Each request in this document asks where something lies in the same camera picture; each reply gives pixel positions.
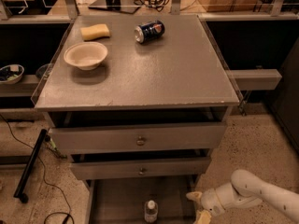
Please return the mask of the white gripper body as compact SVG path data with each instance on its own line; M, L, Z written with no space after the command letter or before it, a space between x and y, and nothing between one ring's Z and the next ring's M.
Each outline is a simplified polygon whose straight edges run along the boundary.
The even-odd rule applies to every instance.
M201 205L213 217L222 215L225 212L215 189L208 189L202 194Z

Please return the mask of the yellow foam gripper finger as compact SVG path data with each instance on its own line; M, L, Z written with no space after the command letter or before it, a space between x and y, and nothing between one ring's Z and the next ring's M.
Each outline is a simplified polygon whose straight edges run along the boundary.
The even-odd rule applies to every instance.
M196 219L193 224L210 224L211 215L207 210L196 211Z
M186 198L190 201L193 201L196 203L196 206L198 208L202 207L201 204L201 198L202 198L203 193L201 191L192 191L192 192L188 192L186 194Z

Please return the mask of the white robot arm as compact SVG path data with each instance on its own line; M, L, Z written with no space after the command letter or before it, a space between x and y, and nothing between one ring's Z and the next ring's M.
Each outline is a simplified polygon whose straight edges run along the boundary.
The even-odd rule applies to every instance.
M224 214L227 209L250 208L262 202L299 224L299 194L267 183L243 169L233 171L228 183L204 193L188 192L186 198L197 204L193 224L209 224L212 217Z

